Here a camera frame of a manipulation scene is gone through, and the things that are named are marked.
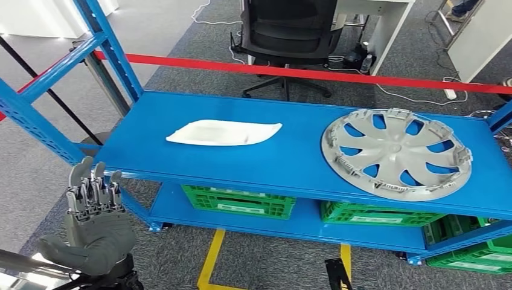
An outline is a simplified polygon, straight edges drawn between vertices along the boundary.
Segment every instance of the robotic hand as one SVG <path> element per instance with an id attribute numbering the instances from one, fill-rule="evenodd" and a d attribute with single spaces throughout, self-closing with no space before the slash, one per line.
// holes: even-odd
<path id="1" fill-rule="evenodd" d="M 65 216 L 69 246 L 47 235 L 39 239 L 38 247 L 47 260 L 100 276 L 127 257 L 135 245 L 135 233 L 121 203 L 121 172 L 114 172 L 106 184 L 105 163 L 99 162 L 92 173 L 91 165 L 92 158 L 87 156 L 69 174 Z"/>

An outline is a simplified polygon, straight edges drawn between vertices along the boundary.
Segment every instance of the green plastic crate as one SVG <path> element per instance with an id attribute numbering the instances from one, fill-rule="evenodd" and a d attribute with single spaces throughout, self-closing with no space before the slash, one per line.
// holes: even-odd
<path id="1" fill-rule="evenodd" d="M 476 228 L 479 228 L 478 218 L 474 216 L 460 216 L 457 214 L 448 214 L 441 219 L 445 227 L 450 228 L 452 236 L 460 236 L 461 234 L 468 233 Z"/>
<path id="2" fill-rule="evenodd" d="M 433 245 L 453 237 L 450 227 L 445 227 L 445 224 L 442 223 L 443 219 L 444 217 L 423 226 L 423 234 L 427 245 Z"/>
<path id="3" fill-rule="evenodd" d="M 289 219 L 296 198 L 240 190 L 182 185 L 183 191 L 198 210 L 250 214 L 268 218 Z"/>
<path id="4" fill-rule="evenodd" d="M 484 274 L 507 274 L 512 272 L 512 267 L 488 265 L 470 260 L 461 261 L 453 252 L 429 258 L 427 259 L 427 265 L 436 268 L 457 269 Z"/>
<path id="5" fill-rule="evenodd" d="M 382 224 L 408 227 L 421 227 L 445 215 L 331 201 L 322 201 L 321 214 L 322 220 L 326 223 Z"/>
<path id="6" fill-rule="evenodd" d="M 497 220 L 489 221 L 481 217 L 478 218 L 481 227 L 496 221 Z M 456 250 L 453 253 L 457 258 L 463 261 L 512 268 L 512 235 L 488 240 L 461 250 Z"/>

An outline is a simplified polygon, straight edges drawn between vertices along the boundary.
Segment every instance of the wheel cover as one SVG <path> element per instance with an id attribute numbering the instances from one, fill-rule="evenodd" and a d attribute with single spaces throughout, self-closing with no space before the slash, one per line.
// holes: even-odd
<path id="1" fill-rule="evenodd" d="M 442 198 L 471 175 L 471 151 L 450 127 L 403 109 L 361 109 L 335 120 L 322 151 L 350 184 L 400 201 Z"/>

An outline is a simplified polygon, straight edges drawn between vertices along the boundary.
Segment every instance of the blue metal shelf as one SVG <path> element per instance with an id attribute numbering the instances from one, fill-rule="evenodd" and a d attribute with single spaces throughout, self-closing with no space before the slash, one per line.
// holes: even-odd
<path id="1" fill-rule="evenodd" d="M 223 227 L 247 233 L 408 252 L 409 263 L 512 234 L 512 170 L 493 133 L 512 120 L 512 103 L 484 119 L 423 114 L 450 126 L 473 153 L 473 173 L 456 193 L 429 202 L 380 198 L 353 187 L 327 165 L 320 150 L 324 129 L 355 110 L 339 106 L 144 91 L 97 0 L 74 0 L 93 37 L 17 93 L 0 79 L 0 109 L 68 164 L 84 147 L 58 131 L 31 102 L 98 46 L 133 101 L 133 108 L 96 156 L 125 177 L 164 182 L 150 211 L 124 190 L 126 207 L 151 230 L 163 222 Z M 169 143 L 167 135 L 200 119 L 282 123 L 271 139 L 250 146 L 207 147 Z M 173 184 L 210 185 L 299 197 L 289 221 L 194 210 Z M 325 225 L 315 199 L 350 201 L 418 211 L 499 218 L 502 221 L 435 245 L 420 228 Z"/>
<path id="2" fill-rule="evenodd" d="M 512 219 L 512 170 L 484 120 L 424 114 L 453 128 L 472 150 L 473 173 L 468 183 L 450 196 L 403 202 L 355 188 L 325 162 L 321 134 L 333 120 L 352 110 L 355 108 L 145 92 L 97 158 L 111 170 L 120 169 L 133 178 Z M 282 123 L 283 128 L 271 139 L 250 146 L 191 146 L 165 140 L 175 130 L 200 119 Z"/>
<path id="3" fill-rule="evenodd" d="M 289 220 L 241 214 L 195 210 L 179 185 L 163 183 L 150 210 L 150 218 L 174 224 L 224 228 L 245 233 L 317 242 L 347 243 L 384 250 L 423 253 L 425 243 L 421 228 L 381 225 L 325 224 L 318 201 L 298 199 Z"/>

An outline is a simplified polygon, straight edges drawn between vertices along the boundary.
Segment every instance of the yellow floor marking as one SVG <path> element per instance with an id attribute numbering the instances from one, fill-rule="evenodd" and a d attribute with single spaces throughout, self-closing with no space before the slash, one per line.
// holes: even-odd
<path id="1" fill-rule="evenodd" d="M 205 263 L 203 264 L 203 269 L 201 270 L 199 279 L 197 280 L 197 287 L 199 290 L 244 290 L 240 288 L 210 284 L 211 273 L 215 267 L 217 257 L 219 256 L 220 246 L 222 246 L 222 240 L 224 239 L 225 234 L 226 230 L 220 228 L 215 231 L 211 241 L 210 249 L 206 255 Z M 352 281 L 352 258 L 350 246 L 341 245 L 339 249 L 339 255 L 343 260 L 343 265 L 345 266 L 347 276 Z"/>
<path id="2" fill-rule="evenodd" d="M 207 284 L 206 287 L 199 288 L 200 290 L 245 290 L 240 288 L 233 288 L 221 285 Z"/>
<path id="3" fill-rule="evenodd" d="M 219 256 L 220 246 L 222 245 L 222 240 L 224 239 L 225 234 L 226 230 L 221 228 L 215 231 L 213 239 L 211 240 L 210 249 L 206 255 L 205 263 L 203 264 L 203 269 L 201 270 L 201 274 L 199 274 L 199 279 L 197 280 L 197 287 L 199 290 L 244 290 L 240 288 L 210 284 L 211 273 L 215 267 L 217 257 Z"/>
<path id="4" fill-rule="evenodd" d="M 343 266 L 345 266 L 345 271 L 347 272 L 348 279 L 352 281 L 352 254 L 350 251 L 350 245 L 342 244 L 339 247 L 339 257 L 343 261 Z"/>

